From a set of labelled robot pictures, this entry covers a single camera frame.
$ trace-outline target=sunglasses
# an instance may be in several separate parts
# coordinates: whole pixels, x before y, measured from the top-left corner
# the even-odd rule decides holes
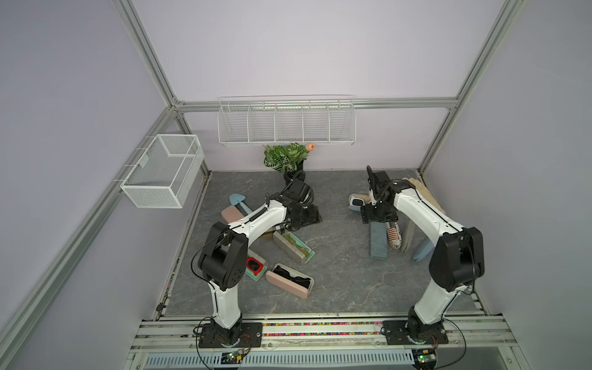
[[[247,268],[257,276],[263,270],[263,265],[255,258],[247,257]]]

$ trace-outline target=aluminum frame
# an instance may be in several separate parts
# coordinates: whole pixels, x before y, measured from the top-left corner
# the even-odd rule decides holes
[[[298,101],[270,101],[250,100],[240,101],[241,105],[263,105],[276,103],[298,103]],[[354,109],[384,109],[384,108],[455,108],[458,100],[455,97],[443,98],[365,98],[354,99]],[[177,105],[179,112],[217,112],[220,110],[219,101],[194,101],[180,102]]]
[[[194,353],[193,328],[201,318],[177,317],[175,321],[143,322],[136,334],[124,369],[143,369],[151,353]],[[529,370],[528,367],[523,366],[525,361],[523,356],[520,356],[522,352],[503,316],[448,316],[448,319],[459,326],[466,338],[467,347],[497,347],[504,359],[508,360],[508,364],[513,365],[510,369]],[[351,313],[325,314],[323,318],[318,318],[316,314],[245,315],[244,320],[245,322],[262,321],[266,324],[263,327],[261,348],[252,349],[255,353],[274,350],[319,350],[321,353],[323,350],[341,349],[380,350],[432,347],[431,344],[388,346],[385,336],[377,333],[381,328],[380,322],[383,320],[407,320],[407,313],[375,313],[368,316]],[[297,325],[302,323],[317,324]],[[458,329],[447,321],[444,323],[444,327],[448,332],[450,342],[447,345],[439,345],[439,348],[462,348],[465,344]],[[311,333],[311,335],[290,336],[291,333]],[[342,333],[362,334],[342,335]]]
[[[483,45],[471,71],[463,83],[459,94],[454,98],[393,98],[393,99],[357,99],[356,109],[376,108],[434,108],[444,107],[450,111],[446,116],[440,130],[433,139],[422,163],[419,167],[420,174],[427,169],[434,158],[438,148],[446,138],[453,126],[459,110],[474,90],[479,78],[485,71],[497,47],[503,40],[503,36],[515,19],[526,0],[506,0],[492,27],[487,41]],[[175,120],[178,127],[185,134],[192,134],[185,112],[209,112],[219,109],[218,102],[180,102],[172,91],[164,70],[160,65],[156,53],[147,34],[141,25],[135,7],[130,0],[114,0],[115,7],[119,10],[134,45],[138,49],[144,63],[163,97],[168,108],[160,115],[157,122],[147,136],[163,133],[163,130]],[[145,147],[149,138],[144,138],[139,147]],[[92,241],[101,230],[123,194],[118,180],[125,177],[127,166],[133,165],[141,152],[135,152],[119,171],[114,182],[105,190],[91,212],[86,216],[82,224],[75,231],[58,257],[53,261],[47,272],[35,286],[31,294],[19,308],[15,316],[0,333],[0,370],[6,369],[16,358],[20,349],[32,335],[40,320],[43,318],[49,306],[57,297],[59,291],[66,283],[68,277],[78,265],[78,262],[88,250]],[[205,161],[202,162],[201,171],[207,179],[210,171]],[[134,363],[134,359],[128,358],[126,363]]]
[[[520,12],[525,2],[526,0],[506,0],[504,5],[501,7],[501,11],[498,14],[493,26],[491,27],[489,34],[487,35],[485,43],[479,51],[477,59],[473,63],[469,74],[462,83],[461,89],[456,96],[456,106],[449,109],[444,122],[440,126],[440,129],[438,129],[438,132],[432,140],[425,157],[419,165],[420,173],[425,173],[436,156],[438,149],[440,149],[440,146],[444,140],[446,140],[446,136],[458,118],[459,112],[464,107],[468,98],[471,96],[471,93],[475,90],[475,87],[487,69],[489,62],[493,58],[493,55],[503,41],[506,31],[514,19],[516,19],[516,15]]]

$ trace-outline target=green leaves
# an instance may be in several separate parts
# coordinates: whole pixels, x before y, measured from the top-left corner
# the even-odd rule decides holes
[[[296,166],[306,159],[308,151],[304,145],[292,143],[288,146],[265,146],[263,164],[277,172],[295,172]]]

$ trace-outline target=potted plant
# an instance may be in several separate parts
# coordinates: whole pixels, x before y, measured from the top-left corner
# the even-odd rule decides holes
[[[304,161],[308,153],[314,149],[314,144],[300,145],[292,143],[288,146],[265,146],[265,159],[263,164],[266,167],[271,167],[277,172],[284,173],[284,180],[286,184],[290,182],[296,172],[303,170]],[[299,180],[304,180],[305,174],[301,172],[298,175]]]

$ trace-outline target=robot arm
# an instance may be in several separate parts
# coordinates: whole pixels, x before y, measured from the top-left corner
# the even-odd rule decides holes
[[[366,169],[371,203],[361,207],[362,221],[394,222],[397,211],[403,212],[436,246],[429,265],[432,279],[410,309],[406,325],[408,338],[422,344],[442,329],[452,301],[483,276],[483,238],[476,228],[467,229],[440,212],[408,180],[391,180],[384,171]]]
[[[282,192],[267,195],[264,205],[249,215],[230,224],[218,222],[210,229],[198,267],[210,285],[213,327],[223,345],[232,346],[239,341],[242,315],[237,284],[244,275],[249,246],[274,226],[296,231],[321,222],[313,199],[310,186],[294,175]]]

